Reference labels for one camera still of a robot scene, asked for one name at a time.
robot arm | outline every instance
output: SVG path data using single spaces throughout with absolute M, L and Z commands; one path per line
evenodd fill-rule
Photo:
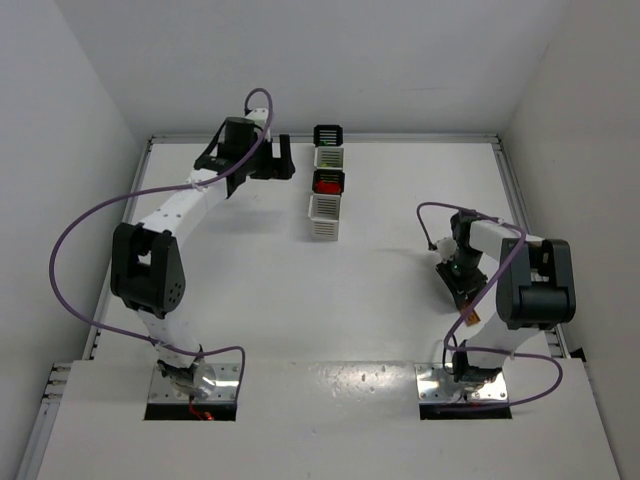
M 487 277 L 478 268 L 482 255 L 504 262 L 519 235 L 463 212 L 451 218 L 451 228 L 453 236 L 437 244 L 442 262 L 436 270 L 463 309 L 486 285 Z M 540 330 L 569 322 L 575 309 L 569 244 L 527 236 L 524 248 L 498 280 L 496 314 L 461 346 L 515 352 Z M 487 381 L 501 371 L 504 361 L 505 356 L 496 353 L 456 352 L 455 381 Z
M 212 180 L 218 173 L 233 167 L 257 140 L 256 130 L 265 127 L 268 111 L 256 109 L 244 118 L 225 120 L 224 143 L 217 155 L 212 144 L 196 160 L 186 183 L 194 188 L 173 194 L 160 208 L 137 225 L 121 223 L 113 233 L 111 291 L 125 306 L 135 310 L 156 344 L 158 365 L 163 375 L 188 395 L 197 396 L 197 369 L 201 359 L 180 355 L 165 348 L 171 345 L 191 352 L 202 351 L 190 335 L 187 325 L 170 315 L 178 308 L 186 288 L 180 248 L 191 232 L 217 204 L 229 198 L 246 181 L 246 177 L 267 180 L 290 179 L 295 173 L 291 161 L 290 138 L 280 135 L 280 157 L 274 157 L 269 132 L 256 153 L 226 182 L 196 186 Z

gray wall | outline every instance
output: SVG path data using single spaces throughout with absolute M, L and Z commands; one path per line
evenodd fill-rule
M 637 0 L 573 2 L 505 136 L 536 233 L 571 242 L 569 333 L 625 478 L 640 478 L 639 21 Z
M 52 0 L 0 3 L 0 478 L 14 478 L 51 363 L 82 353 L 86 328 L 56 302 L 48 256 L 64 226 L 129 189 L 141 146 Z M 64 291 L 95 308 L 112 209 L 70 238 Z
M 215 130 L 264 86 L 276 129 L 504 128 L 567 0 L 56 0 L 135 132 Z

metal base plate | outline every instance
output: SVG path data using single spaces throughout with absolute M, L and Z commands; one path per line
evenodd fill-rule
M 451 371 L 453 366 L 447 364 Z M 416 364 L 416 384 L 422 420 L 511 418 L 504 375 L 481 385 L 454 382 L 441 363 Z M 496 405 L 496 409 L 475 411 L 474 407 Z
M 234 421 L 236 418 L 236 391 L 240 376 L 237 363 L 215 363 L 202 365 L 203 379 L 207 383 L 208 396 L 196 398 L 193 408 L 198 412 L 209 412 L 214 420 Z M 145 420 L 200 420 L 189 409 L 189 397 L 176 390 L 169 378 L 155 368 L 151 377 Z

purple cable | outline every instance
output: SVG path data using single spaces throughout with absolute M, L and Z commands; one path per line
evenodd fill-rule
M 527 239 L 527 232 L 521 228 L 518 227 L 516 225 L 512 225 L 510 223 L 506 223 L 506 222 L 502 222 L 499 218 L 497 217 L 491 217 L 489 215 L 485 215 L 484 213 L 480 213 L 476 210 L 472 210 L 469 208 L 464 208 L 464 207 L 459 207 L 457 205 L 451 205 L 449 203 L 440 203 L 440 202 L 424 202 L 421 203 L 420 205 L 418 205 L 418 207 L 416 208 L 416 215 L 418 216 L 418 220 L 420 222 L 420 225 L 422 226 L 422 230 L 425 233 L 425 236 L 427 237 L 427 242 L 429 242 L 429 245 L 432 245 L 431 239 L 429 237 L 429 232 L 427 231 L 427 227 L 424 224 L 424 221 L 422 220 L 422 215 L 420 214 L 420 211 L 424 208 L 424 207 L 442 207 L 442 208 L 449 208 L 452 210 L 458 210 L 464 213 L 469 213 L 469 214 L 473 214 L 473 215 L 477 215 L 478 217 L 482 218 L 483 220 L 489 220 L 491 222 L 497 223 L 499 225 L 502 225 L 503 227 L 506 227 L 510 230 L 513 230 L 514 232 L 517 232 L 520 234 L 520 238 L 518 239 L 518 242 L 516 243 L 516 246 L 511 250 L 511 252 L 509 253 L 509 255 L 507 256 L 507 258 L 505 258 L 504 262 L 502 262 L 502 264 L 500 265 L 500 267 L 498 268 L 498 271 L 491 277 L 491 279 L 487 282 L 487 284 L 485 285 L 485 287 L 480 291 L 480 293 L 478 293 L 478 295 L 476 295 L 476 297 L 473 299 L 473 301 L 471 302 L 471 304 L 460 314 L 460 317 L 458 318 L 458 320 L 456 320 L 456 322 L 451 326 L 451 328 L 449 329 L 449 331 L 447 332 L 447 334 L 444 337 L 444 348 L 446 350 L 449 350 L 451 352 L 486 352 L 486 353 L 496 353 L 498 355 L 505 355 L 505 356 L 513 356 L 513 357 L 518 357 L 518 358 L 534 358 L 537 360 L 545 360 L 547 362 L 553 363 L 553 365 L 555 365 L 555 367 L 558 369 L 558 377 L 556 378 L 556 381 L 554 382 L 554 384 L 549 387 L 547 390 L 545 390 L 542 393 L 539 393 L 537 395 L 533 395 L 531 397 L 528 398 L 524 398 L 522 400 L 516 400 L 515 402 L 509 402 L 508 404 L 501 404 L 501 405 L 484 405 L 484 406 L 477 406 L 477 407 L 471 407 L 468 410 L 473 410 L 473 411 L 479 411 L 479 410 L 495 410 L 495 409 L 500 409 L 500 408 L 505 408 L 505 407 L 514 407 L 516 405 L 523 405 L 525 403 L 529 403 L 529 402 L 533 402 L 535 400 L 539 400 L 543 397 L 546 397 L 547 395 L 550 395 L 551 393 L 553 393 L 559 386 L 560 383 L 562 382 L 562 379 L 564 377 L 564 371 L 562 370 L 562 365 L 560 365 L 560 363 L 552 357 L 548 357 L 545 355 L 539 355 L 537 353 L 514 353 L 514 352 L 509 352 L 507 350 L 500 350 L 497 348 L 487 348 L 487 347 L 456 347 L 455 345 L 452 345 L 451 342 L 451 338 L 453 337 L 453 335 L 456 333 L 456 331 L 458 330 L 458 328 L 460 328 L 460 326 L 465 322 L 465 320 L 467 320 L 467 318 L 469 317 L 469 315 L 471 315 L 471 313 L 475 310 L 475 308 L 478 306 L 478 304 L 482 301 L 482 299 L 487 295 L 487 293 L 489 293 L 489 290 L 491 290 L 491 287 L 493 287 L 496 282 L 500 279 L 500 277 L 504 274 L 504 272 L 507 270 L 507 268 L 509 268 L 509 265 L 511 265 L 511 262 L 513 261 L 513 259 L 516 257 L 516 255 L 518 255 L 518 253 L 520 252 L 520 250 L 524 247 L 524 244 L 526 243 L 526 239 Z M 461 410 L 467 410 L 465 408 L 442 408 L 440 409 L 440 411 L 461 411 Z
M 60 237 L 56 241 L 55 245 L 53 246 L 53 250 L 51 251 L 51 256 L 49 257 L 49 282 L 51 283 L 51 288 L 53 289 L 54 295 L 56 296 L 56 298 L 58 299 L 60 304 L 71 315 L 76 317 L 78 320 L 81 320 L 84 323 L 86 323 L 88 325 L 91 325 L 92 327 L 100 328 L 102 330 L 107 330 L 109 332 L 119 333 L 121 335 L 126 335 L 128 337 L 137 338 L 139 340 L 144 340 L 145 342 L 149 342 L 150 344 L 152 344 L 154 346 L 156 344 L 160 343 L 159 340 L 157 340 L 155 338 L 151 338 L 149 336 L 145 336 L 145 335 L 141 335 L 139 333 L 131 332 L 131 331 L 125 330 L 123 328 L 113 327 L 111 325 L 107 325 L 107 324 L 104 324 L 104 323 L 96 322 L 95 320 L 90 319 L 86 315 L 83 315 L 78 310 L 73 308 L 69 304 L 69 302 L 67 302 L 67 300 L 64 298 L 62 293 L 60 292 L 60 288 L 58 287 L 58 282 L 56 280 L 55 266 L 56 266 L 56 259 L 58 257 L 58 253 L 60 251 L 60 247 L 62 246 L 62 243 L 65 241 L 67 236 L 69 236 L 69 234 L 73 231 L 73 229 L 76 228 L 83 220 L 85 220 L 87 217 L 91 216 L 92 214 L 94 214 L 98 210 L 102 210 L 103 208 L 108 207 L 109 205 L 113 205 L 114 203 L 118 203 L 118 202 L 121 202 L 123 200 L 128 200 L 130 198 L 141 197 L 143 195 L 151 195 L 151 194 L 154 194 L 154 193 L 162 193 L 162 192 L 173 192 L 173 191 L 178 191 L 178 190 L 189 190 L 189 189 L 195 188 L 195 187 L 206 187 L 208 185 L 211 185 L 212 183 L 219 182 L 220 180 L 222 180 L 224 178 L 227 178 L 233 172 L 235 172 L 236 170 L 241 168 L 251 158 L 251 156 L 256 152 L 258 147 L 262 144 L 262 142 L 264 141 L 264 139 L 265 139 L 265 137 L 267 135 L 267 131 L 269 130 L 269 128 L 271 127 L 271 123 L 273 122 L 273 99 L 271 98 L 271 94 L 267 90 L 265 90 L 264 88 L 255 88 L 255 89 L 253 89 L 253 90 L 251 90 L 249 92 L 249 94 L 247 95 L 247 98 L 244 101 L 245 108 L 248 107 L 249 101 L 251 100 L 251 98 L 256 93 L 262 93 L 267 98 L 269 115 L 267 116 L 267 120 L 265 122 L 264 128 L 260 132 L 260 134 L 258 135 L 258 139 L 256 140 L 256 142 L 251 146 L 251 148 L 244 155 L 244 157 L 242 157 L 240 159 L 240 161 L 238 163 L 236 163 L 233 167 L 229 168 L 224 173 L 222 173 L 222 174 L 220 174 L 220 175 L 218 175 L 218 176 L 216 176 L 216 177 L 214 177 L 214 178 L 212 178 L 210 180 L 206 180 L 206 181 L 203 181 L 203 182 L 196 183 L 195 186 L 190 184 L 190 183 L 183 183 L 183 184 L 180 184 L 180 185 L 169 185 L 169 186 L 166 186 L 166 187 L 148 188 L 146 190 L 138 190 L 136 192 L 125 193 L 124 195 L 118 195 L 117 197 L 113 197 L 113 198 L 110 198 L 109 200 L 105 200 L 104 202 L 96 205 L 95 207 L 90 208 L 89 210 L 84 212 L 82 215 L 80 215 L 78 218 L 76 218 L 73 222 L 71 222 L 67 228 L 64 229 L 64 231 L 62 232 L 62 234 L 60 235 Z M 241 367 L 240 367 L 240 375 L 238 376 L 238 389 L 236 391 L 236 398 L 235 398 L 235 403 L 236 404 L 238 403 L 238 397 L 240 396 L 240 386 L 242 385 L 242 379 L 244 377 L 244 368 L 245 368 L 245 360 L 246 360 L 246 352 L 245 352 L 244 348 L 242 348 L 239 345 L 236 345 L 236 346 L 232 346 L 232 347 L 220 348 L 220 349 L 217 349 L 217 350 L 210 350 L 208 352 L 190 352 L 190 351 L 187 351 L 187 350 L 182 350 L 180 348 L 173 347 L 171 345 L 164 345 L 164 347 L 167 350 L 171 350 L 172 352 L 175 352 L 175 353 L 178 353 L 178 354 L 181 354 L 181 355 L 189 355 L 189 356 L 196 356 L 196 357 L 208 357 L 208 356 L 211 356 L 211 355 L 218 355 L 218 354 L 221 354 L 221 353 L 226 353 L 226 352 L 230 352 L 230 351 L 234 351 L 234 350 L 239 351 L 240 355 L 242 357 L 242 364 L 241 364 Z

